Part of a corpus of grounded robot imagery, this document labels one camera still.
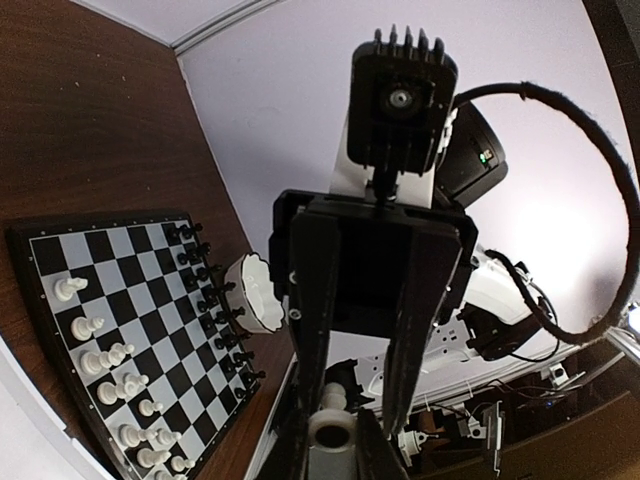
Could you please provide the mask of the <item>white rook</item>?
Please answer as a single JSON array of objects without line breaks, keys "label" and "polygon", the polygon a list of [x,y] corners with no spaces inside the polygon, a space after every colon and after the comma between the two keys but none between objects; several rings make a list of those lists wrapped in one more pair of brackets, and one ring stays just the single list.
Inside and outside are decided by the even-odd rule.
[{"label": "white rook", "polygon": [[123,424],[118,429],[120,442],[127,448],[139,446],[142,442],[155,439],[157,433],[152,429],[139,429],[131,424]]}]

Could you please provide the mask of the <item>white piece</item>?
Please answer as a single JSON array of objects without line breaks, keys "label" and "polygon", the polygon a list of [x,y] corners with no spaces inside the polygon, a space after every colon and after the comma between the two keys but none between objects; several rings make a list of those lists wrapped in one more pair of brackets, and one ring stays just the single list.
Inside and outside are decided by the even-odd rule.
[{"label": "white piece", "polygon": [[60,302],[68,302],[88,284],[89,281],[83,277],[62,278],[54,283],[54,295]]}]

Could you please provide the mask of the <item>white pawn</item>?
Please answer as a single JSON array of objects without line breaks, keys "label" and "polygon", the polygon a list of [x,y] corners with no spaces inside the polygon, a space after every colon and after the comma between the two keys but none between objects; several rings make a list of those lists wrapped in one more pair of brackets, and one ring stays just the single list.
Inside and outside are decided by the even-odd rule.
[{"label": "white pawn", "polygon": [[144,417],[151,417],[156,413],[160,413],[164,408],[161,402],[155,402],[149,399],[143,399],[138,404],[138,411]]}]

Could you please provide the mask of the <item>black white chess board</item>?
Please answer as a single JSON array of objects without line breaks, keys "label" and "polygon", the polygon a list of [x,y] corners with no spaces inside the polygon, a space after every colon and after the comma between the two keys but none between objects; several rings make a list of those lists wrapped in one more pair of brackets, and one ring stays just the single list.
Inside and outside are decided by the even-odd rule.
[{"label": "black white chess board", "polygon": [[[207,262],[200,227],[181,211],[115,212],[21,220],[6,231],[10,258],[27,310],[48,360],[58,369],[108,463],[124,479],[199,479],[261,376],[252,368],[244,338],[230,324],[232,310],[215,301],[217,267]],[[54,295],[62,278],[83,277],[88,286],[68,302]],[[104,326],[87,341],[70,330],[76,317],[101,317]],[[87,375],[84,352],[133,344],[118,367]],[[127,373],[146,374],[138,395],[104,405],[103,382],[120,383]],[[144,417],[143,399],[161,402]],[[127,448],[118,429],[131,424],[182,434],[171,446],[156,438]],[[175,472],[171,458],[152,469],[136,460],[142,448],[168,450],[171,458],[195,461]]]}]

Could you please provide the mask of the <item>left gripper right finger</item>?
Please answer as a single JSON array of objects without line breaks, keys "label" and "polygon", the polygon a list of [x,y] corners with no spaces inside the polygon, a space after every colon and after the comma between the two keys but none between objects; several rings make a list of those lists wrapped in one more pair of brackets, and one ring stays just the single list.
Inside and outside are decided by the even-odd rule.
[{"label": "left gripper right finger", "polygon": [[397,458],[374,413],[357,412],[356,461],[358,478],[364,480],[407,480],[409,476]]}]

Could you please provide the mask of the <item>white piece placed later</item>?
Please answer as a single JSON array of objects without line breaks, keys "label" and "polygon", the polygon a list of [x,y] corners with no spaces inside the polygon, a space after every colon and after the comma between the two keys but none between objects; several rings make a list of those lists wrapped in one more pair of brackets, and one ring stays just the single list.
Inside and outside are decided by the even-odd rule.
[{"label": "white piece placed later", "polygon": [[80,356],[80,369],[87,375],[97,375],[103,370],[118,367],[135,350],[136,348],[133,344],[114,343],[107,351],[99,353],[84,352]]}]

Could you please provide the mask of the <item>white piece passed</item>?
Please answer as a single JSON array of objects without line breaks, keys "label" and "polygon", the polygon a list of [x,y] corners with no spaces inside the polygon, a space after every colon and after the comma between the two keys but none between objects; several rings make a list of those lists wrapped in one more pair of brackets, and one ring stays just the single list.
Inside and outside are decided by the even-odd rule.
[{"label": "white piece passed", "polygon": [[78,341],[87,341],[104,326],[104,323],[105,319],[101,317],[76,317],[71,322],[71,334]]}]

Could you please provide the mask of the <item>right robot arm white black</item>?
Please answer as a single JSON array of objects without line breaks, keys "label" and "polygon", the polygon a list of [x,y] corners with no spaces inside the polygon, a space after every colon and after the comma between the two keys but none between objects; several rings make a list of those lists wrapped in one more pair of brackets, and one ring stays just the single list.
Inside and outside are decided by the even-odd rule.
[{"label": "right robot arm white black", "polygon": [[399,176],[427,176],[445,149],[445,112],[385,107],[350,114],[347,157],[373,172],[364,197],[287,190],[273,207],[270,277],[299,313],[293,337],[304,418],[319,408],[332,330],[385,338],[384,430],[411,408],[435,322],[455,310],[533,328],[528,285],[459,208],[394,199]]}]

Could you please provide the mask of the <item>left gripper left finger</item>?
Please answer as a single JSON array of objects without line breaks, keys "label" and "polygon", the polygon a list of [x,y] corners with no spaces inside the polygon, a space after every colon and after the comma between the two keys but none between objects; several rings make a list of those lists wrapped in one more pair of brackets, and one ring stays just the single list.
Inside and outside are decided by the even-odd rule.
[{"label": "left gripper left finger", "polygon": [[297,361],[297,396],[271,452],[259,471],[260,479],[305,479],[311,416],[318,410],[324,386],[324,367]]}]

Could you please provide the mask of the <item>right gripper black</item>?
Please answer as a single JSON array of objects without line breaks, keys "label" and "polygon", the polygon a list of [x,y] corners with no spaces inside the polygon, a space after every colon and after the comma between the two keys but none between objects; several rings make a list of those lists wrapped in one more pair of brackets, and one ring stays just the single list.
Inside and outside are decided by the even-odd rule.
[{"label": "right gripper black", "polygon": [[460,211],[286,190],[269,239],[276,296],[300,335],[300,404],[319,406],[331,327],[392,335],[383,388],[383,432],[405,425],[433,324],[448,322],[473,270],[478,237]]}]

